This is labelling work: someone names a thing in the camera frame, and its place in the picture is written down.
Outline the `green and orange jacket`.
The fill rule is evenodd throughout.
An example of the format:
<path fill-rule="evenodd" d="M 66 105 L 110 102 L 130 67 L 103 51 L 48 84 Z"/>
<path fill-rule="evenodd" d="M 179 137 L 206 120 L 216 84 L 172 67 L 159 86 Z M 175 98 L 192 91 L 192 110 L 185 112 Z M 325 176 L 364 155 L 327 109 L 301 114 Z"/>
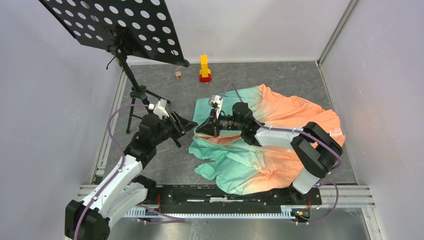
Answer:
<path fill-rule="evenodd" d="M 231 114 L 233 105 L 240 101 L 247 103 L 253 116 L 262 123 L 295 128 L 314 122 L 339 145 L 345 142 L 338 115 L 307 99 L 284 96 L 262 84 L 226 92 L 222 110 Z M 293 150 L 251 146 L 240 135 L 239 131 L 228 130 L 223 130 L 218 137 L 195 133 L 188 148 L 190 154 L 202 160 L 195 173 L 214 181 L 228 194 L 247 195 L 286 188 L 303 169 Z"/>

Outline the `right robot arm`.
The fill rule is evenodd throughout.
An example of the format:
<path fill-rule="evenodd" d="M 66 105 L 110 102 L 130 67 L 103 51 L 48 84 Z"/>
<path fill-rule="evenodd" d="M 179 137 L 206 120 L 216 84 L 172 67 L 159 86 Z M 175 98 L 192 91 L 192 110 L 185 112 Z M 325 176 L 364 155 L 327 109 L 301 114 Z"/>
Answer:
<path fill-rule="evenodd" d="M 302 204 L 309 191 L 324 179 L 339 162 L 342 147 L 315 122 L 306 126 L 284 128 L 259 122 L 246 102 L 232 106 L 232 114 L 224 115 L 216 103 L 208 118 L 196 128 L 197 133 L 217 138 L 221 131 L 239 131 L 250 146 L 283 147 L 293 150 L 303 165 L 289 189 L 289 199 Z"/>

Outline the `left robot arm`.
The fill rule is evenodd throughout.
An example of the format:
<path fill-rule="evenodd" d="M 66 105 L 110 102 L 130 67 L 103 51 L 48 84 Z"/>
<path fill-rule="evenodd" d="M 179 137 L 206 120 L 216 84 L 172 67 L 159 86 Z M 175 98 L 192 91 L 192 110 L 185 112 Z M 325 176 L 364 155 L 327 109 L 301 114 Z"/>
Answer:
<path fill-rule="evenodd" d="M 153 203 L 156 183 L 139 174 L 156 155 L 158 145 L 172 139 L 181 147 L 178 139 L 197 125 L 174 110 L 168 117 L 144 115 L 114 169 L 82 200 L 67 204 L 64 235 L 72 240 L 106 240 L 114 225 L 136 204 Z"/>

